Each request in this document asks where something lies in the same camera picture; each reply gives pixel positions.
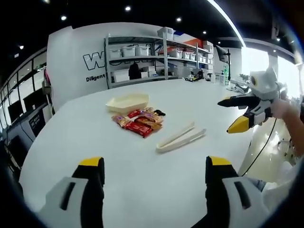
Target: white tongs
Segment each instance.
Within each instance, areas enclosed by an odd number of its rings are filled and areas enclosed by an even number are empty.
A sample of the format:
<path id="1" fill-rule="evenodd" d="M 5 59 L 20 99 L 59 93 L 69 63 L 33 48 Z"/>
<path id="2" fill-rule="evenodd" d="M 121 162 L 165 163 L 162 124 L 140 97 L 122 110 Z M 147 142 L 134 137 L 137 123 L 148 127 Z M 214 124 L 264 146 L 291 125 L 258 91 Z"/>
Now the white tongs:
<path id="1" fill-rule="evenodd" d="M 172 135 L 168 139 L 158 143 L 156 145 L 156 151 L 158 153 L 164 153 L 167 151 L 175 150 L 179 147 L 182 147 L 190 142 L 193 142 L 196 139 L 199 139 L 205 136 L 206 129 L 202 129 L 200 131 L 195 130 L 194 122 L 192 122 L 189 126 L 183 128 L 178 133 Z"/>

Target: white wall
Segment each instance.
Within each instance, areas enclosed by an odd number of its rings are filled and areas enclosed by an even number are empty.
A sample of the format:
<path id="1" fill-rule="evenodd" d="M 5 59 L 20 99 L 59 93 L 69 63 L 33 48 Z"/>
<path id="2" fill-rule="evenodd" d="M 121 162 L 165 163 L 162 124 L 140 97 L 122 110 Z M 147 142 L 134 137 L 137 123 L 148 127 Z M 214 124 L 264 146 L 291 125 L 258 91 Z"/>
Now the white wall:
<path id="1" fill-rule="evenodd" d="M 106 78 L 86 81 L 87 77 L 105 74 L 104 38 L 111 36 L 157 36 L 161 27 L 139 23 L 104 23 L 76 29 L 64 28 L 51 34 L 47 44 L 47 73 L 52 84 L 52 101 L 58 110 L 67 101 L 107 89 Z M 180 42 L 194 39 L 180 36 Z M 85 55 L 101 55 L 100 68 L 88 70 Z"/>
<path id="2" fill-rule="evenodd" d="M 231 61 L 231 78 L 239 79 L 239 74 L 242 73 L 242 53 L 240 48 L 231 48 L 229 47 L 230 61 Z M 214 48 L 214 73 L 221 74 L 224 70 L 224 64 L 219 60 L 219 55 L 217 49 Z"/>

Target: ceiling light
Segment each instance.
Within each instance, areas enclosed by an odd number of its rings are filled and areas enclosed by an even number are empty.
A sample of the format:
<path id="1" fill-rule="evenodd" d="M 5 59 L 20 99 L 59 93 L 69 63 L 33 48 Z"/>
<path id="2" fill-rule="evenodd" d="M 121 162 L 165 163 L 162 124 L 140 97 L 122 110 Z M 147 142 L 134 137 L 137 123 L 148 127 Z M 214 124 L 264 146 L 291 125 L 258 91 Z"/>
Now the ceiling light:
<path id="1" fill-rule="evenodd" d="M 207 0 L 214 8 L 217 9 L 217 11 L 226 19 L 226 21 L 229 23 L 229 25 L 232 27 L 233 31 L 236 33 L 237 37 L 241 41 L 243 47 L 246 47 L 246 44 L 238 31 L 237 27 L 233 24 L 230 17 L 227 15 L 227 13 L 224 12 L 224 10 L 214 1 L 214 0 Z"/>
<path id="2" fill-rule="evenodd" d="M 129 12 L 129 11 L 131 10 L 131 7 L 130 7 L 130 6 L 126 6 L 126 7 L 124 8 L 124 10 L 125 10 L 126 12 Z"/>

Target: desk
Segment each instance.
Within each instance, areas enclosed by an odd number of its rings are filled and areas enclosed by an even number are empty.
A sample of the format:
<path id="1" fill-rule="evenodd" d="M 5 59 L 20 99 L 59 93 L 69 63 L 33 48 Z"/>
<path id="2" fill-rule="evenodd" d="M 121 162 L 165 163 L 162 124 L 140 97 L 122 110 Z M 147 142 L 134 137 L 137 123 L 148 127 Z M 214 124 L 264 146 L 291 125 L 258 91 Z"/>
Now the desk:
<path id="1" fill-rule="evenodd" d="M 130 92 L 150 96 L 149 106 L 165 112 L 163 128 L 146 139 L 111 120 L 106 102 Z M 206 213 L 205 160 L 225 157 L 236 170 L 252 131 L 228 134 L 244 110 L 217 105 L 232 95 L 220 85 L 182 79 L 129 85 L 66 103 L 42 129 L 25 159 L 20 183 L 25 201 L 38 211 L 46 193 L 71 176 L 82 159 L 105 161 L 104 227 L 188 228 Z M 177 150 L 157 154 L 156 143 L 191 121 L 207 136 Z"/>

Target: computer monitor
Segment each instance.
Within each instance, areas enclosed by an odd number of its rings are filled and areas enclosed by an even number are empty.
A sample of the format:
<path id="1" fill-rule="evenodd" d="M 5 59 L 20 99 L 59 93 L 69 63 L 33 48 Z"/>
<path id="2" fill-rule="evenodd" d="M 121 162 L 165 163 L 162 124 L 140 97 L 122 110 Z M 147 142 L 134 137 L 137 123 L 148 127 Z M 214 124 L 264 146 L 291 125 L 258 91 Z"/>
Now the computer monitor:
<path id="1" fill-rule="evenodd" d="M 224 63 L 227 63 L 228 64 L 228 68 L 229 68 L 229 75 L 228 75 L 228 80 L 230 81 L 231 79 L 231 73 L 230 73 L 230 52 L 229 52 L 229 49 L 228 50 L 225 50 L 224 48 L 216 45 L 215 46 L 217 51 L 218 51 L 218 57 L 219 57 L 219 60 L 221 62 L 224 62 Z"/>
<path id="2" fill-rule="evenodd" d="M 46 95 L 43 94 L 42 88 L 25 97 L 23 101 L 27 111 L 35 110 L 39 106 L 48 102 Z"/>
<path id="3" fill-rule="evenodd" d="M 10 121 L 13 123 L 16 119 L 23 114 L 22 106 L 20 101 L 16 101 L 8 107 Z"/>

